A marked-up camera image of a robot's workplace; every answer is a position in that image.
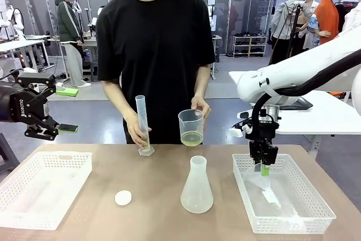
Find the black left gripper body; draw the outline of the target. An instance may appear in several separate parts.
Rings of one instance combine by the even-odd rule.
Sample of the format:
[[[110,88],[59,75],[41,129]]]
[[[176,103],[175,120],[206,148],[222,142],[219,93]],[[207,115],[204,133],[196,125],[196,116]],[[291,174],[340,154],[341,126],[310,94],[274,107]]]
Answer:
[[[42,124],[51,119],[47,97],[51,88],[37,92],[19,84],[1,82],[1,122]]]

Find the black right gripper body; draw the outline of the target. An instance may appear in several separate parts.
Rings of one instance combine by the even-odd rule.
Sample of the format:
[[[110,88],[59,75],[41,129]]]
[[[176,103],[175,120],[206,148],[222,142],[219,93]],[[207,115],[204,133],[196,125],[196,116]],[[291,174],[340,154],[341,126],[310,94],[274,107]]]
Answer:
[[[258,129],[251,122],[244,124],[245,137],[249,140],[250,157],[255,164],[275,164],[279,148],[272,144],[275,132],[279,127],[277,122],[261,122]]]

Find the person's right hand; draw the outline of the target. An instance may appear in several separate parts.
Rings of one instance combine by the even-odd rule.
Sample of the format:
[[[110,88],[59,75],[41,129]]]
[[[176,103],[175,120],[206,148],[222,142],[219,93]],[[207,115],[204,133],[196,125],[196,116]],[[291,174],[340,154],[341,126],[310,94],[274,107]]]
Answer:
[[[139,126],[138,114],[132,108],[128,108],[123,115],[125,121],[125,137],[127,144],[136,144],[140,148],[146,148],[148,133],[143,132]]]

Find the person's left hand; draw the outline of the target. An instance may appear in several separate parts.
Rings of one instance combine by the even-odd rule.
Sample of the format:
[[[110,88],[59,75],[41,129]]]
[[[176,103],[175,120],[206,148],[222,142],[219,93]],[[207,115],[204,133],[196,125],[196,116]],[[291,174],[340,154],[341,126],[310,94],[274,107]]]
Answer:
[[[206,124],[211,108],[202,96],[195,95],[191,100],[191,109],[196,109],[203,114],[203,123]]]

